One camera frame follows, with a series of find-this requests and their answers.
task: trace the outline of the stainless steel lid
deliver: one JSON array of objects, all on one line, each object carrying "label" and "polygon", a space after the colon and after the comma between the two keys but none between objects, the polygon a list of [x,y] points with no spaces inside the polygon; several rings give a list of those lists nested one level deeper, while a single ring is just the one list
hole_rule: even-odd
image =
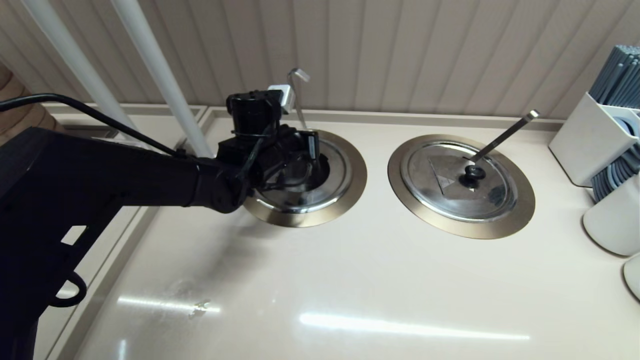
[{"label": "stainless steel lid", "polygon": [[[326,156],[329,176],[318,187],[256,192],[244,206],[257,218],[274,225],[308,227],[344,214],[360,198],[367,182],[367,167],[360,153],[345,139],[317,130],[320,153]],[[295,178],[288,177],[292,183]]]},{"label": "stainless steel lid", "polygon": [[482,147],[451,135],[414,138],[393,153],[389,180],[409,210],[445,231],[485,239],[513,234],[533,215],[533,189],[495,150],[471,162]]}]

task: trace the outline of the beige countertop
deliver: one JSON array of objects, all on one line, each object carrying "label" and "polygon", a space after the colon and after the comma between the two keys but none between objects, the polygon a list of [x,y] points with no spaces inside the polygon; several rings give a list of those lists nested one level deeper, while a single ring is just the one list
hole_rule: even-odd
[{"label": "beige countertop", "polygon": [[[531,222],[507,238],[474,240],[409,212],[387,161],[416,136],[487,143],[501,129],[310,120],[364,157],[360,200],[304,229],[243,208],[161,208],[78,359],[640,358],[640,304],[621,278],[625,259],[584,232],[593,203],[548,150],[553,132],[523,130],[499,148],[532,184]],[[231,129],[215,119],[211,146]]]}]

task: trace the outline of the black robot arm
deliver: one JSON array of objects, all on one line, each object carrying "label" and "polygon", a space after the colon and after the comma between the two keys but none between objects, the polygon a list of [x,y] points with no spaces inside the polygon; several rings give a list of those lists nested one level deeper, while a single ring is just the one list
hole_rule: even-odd
[{"label": "black robot arm", "polygon": [[[205,206],[230,213],[254,190],[286,186],[270,179],[291,163],[316,170],[305,177],[323,177],[317,133],[280,124],[282,94],[231,95],[227,109],[234,136],[220,143],[214,159],[169,149],[68,97],[40,94],[0,102],[6,111],[61,101],[169,154],[40,128],[0,147],[0,306],[11,309],[0,312],[0,355],[29,348],[24,342],[33,341],[47,306],[82,300],[86,285],[74,269],[122,206]],[[86,229],[73,245],[62,243],[74,225]],[[67,280],[80,291],[58,299]]]}]

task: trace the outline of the brass rim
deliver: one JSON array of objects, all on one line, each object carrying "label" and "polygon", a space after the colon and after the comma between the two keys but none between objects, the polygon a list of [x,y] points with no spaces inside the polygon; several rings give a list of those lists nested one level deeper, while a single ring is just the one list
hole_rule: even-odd
[{"label": "brass rim", "polygon": [[338,218],[358,201],[367,184],[367,165],[358,150],[347,140],[327,131],[316,130],[321,140],[336,145],[351,165],[352,178],[347,190],[333,204],[308,213],[282,213],[267,207],[255,197],[248,197],[244,207],[258,219],[285,227],[310,227]]},{"label": "brass rim", "polygon": [[497,239],[515,234],[529,223],[533,217],[536,207],[536,199],[533,188],[524,173],[509,160],[496,150],[487,155],[493,161],[500,163],[513,179],[518,190],[518,200],[513,210],[505,217],[493,222],[471,223],[455,220],[445,215],[439,214],[417,200],[413,194],[407,189],[402,176],[400,174],[400,166],[404,155],[414,146],[420,143],[450,141],[465,143],[476,150],[482,149],[483,144],[469,140],[461,136],[454,135],[425,135],[413,138],[400,145],[391,155],[387,166],[387,174],[391,188],[396,193],[398,199],[413,214],[423,219],[425,222],[447,231],[448,233],[464,236],[474,239]]}]

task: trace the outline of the white pole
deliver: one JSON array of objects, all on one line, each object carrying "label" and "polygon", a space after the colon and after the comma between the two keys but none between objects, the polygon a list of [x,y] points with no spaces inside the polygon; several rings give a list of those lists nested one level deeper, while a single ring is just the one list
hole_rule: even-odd
[{"label": "white pole", "polygon": [[111,0],[111,2],[196,154],[201,157],[213,158],[213,152],[207,145],[207,141],[184,99],[140,4],[137,0]]},{"label": "white pole", "polygon": [[100,109],[115,120],[137,130],[131,119],[125,114],[120,104],[113,97],[111,91],[102,81],[89,60],[86,58],[80,47],[69,33],[67,27],[58,17],[58,13],[53,9],[48,0],[22,0],[24,6],[29,10],[31,16],[40,26],[40,29],[47,35],[47,38],[65,63],[71,68],[80,83],[84,86],[93,101],[100,106]]}]

